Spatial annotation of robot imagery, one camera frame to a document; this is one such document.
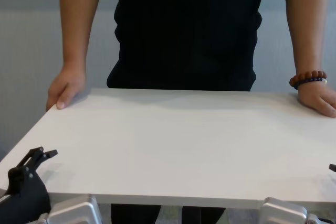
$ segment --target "black clamp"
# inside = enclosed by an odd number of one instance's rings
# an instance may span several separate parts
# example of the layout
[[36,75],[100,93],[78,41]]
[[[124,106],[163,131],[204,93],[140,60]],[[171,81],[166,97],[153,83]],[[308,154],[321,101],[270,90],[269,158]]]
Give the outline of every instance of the black clamp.
[[1,224],[26,224],[50,212],[49,195],[36,169],[57,154],[57,150],[44,152],[42,147],[32,149],[8,171],[8,189],[0,198]]

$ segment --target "silver metal part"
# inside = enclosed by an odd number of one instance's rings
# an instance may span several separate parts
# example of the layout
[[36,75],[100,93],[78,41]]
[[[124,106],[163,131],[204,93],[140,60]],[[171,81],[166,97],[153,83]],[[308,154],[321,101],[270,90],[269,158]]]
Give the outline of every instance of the silver metal part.
[[84,195],[54,205],[48,224],[102,224],[94,196]]
[[316,215],[309,214],[307,224],[327,224],[324,221],[320,221]]
[[259,224],[306,224],[307,214],[303,207],[267,198],[260,209]]

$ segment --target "white tabletop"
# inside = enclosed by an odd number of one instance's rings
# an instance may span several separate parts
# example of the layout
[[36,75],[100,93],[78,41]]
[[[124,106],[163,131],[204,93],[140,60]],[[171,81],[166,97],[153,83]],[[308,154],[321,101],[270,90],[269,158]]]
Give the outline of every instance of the white tabletop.
[[43,146],[59,152],[38,169],[55,201],[258,208],[270,196],[321,208],[336,202],[335,126],[290,94],[92,90],[14,147],[0,188]]

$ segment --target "wall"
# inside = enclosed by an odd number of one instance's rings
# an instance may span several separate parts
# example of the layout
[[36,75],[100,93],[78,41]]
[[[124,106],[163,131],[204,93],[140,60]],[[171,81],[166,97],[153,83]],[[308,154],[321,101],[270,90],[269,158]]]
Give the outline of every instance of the wall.
[[[105,87],[118,58],[113,13],[117,0],[100,0],[88,56],[88,86]],[[294,74],[284,0],[262,0],[264,21],[255,53],[254,91],[291,91]],[[336,88],[336,1],[330,0],[325,70]],[[0,159],[43,116],[47,89],[61,67],[58,0],[0,0]]]

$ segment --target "wrist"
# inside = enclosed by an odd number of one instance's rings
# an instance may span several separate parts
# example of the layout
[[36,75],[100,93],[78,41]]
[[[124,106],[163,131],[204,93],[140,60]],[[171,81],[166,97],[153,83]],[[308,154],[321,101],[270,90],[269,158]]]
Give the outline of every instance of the wrist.
[[296,61],[296,74],[313,72],[321,70],[321,57],[317,55],[307,54],[304,57],[295,57],[296,59],[303,59]]
[[64,52],[63,66],[67,68],[86,70],[86,56],[83,54]]
[[64,60],[63,68],[86,72],[86,63],[83,60]]

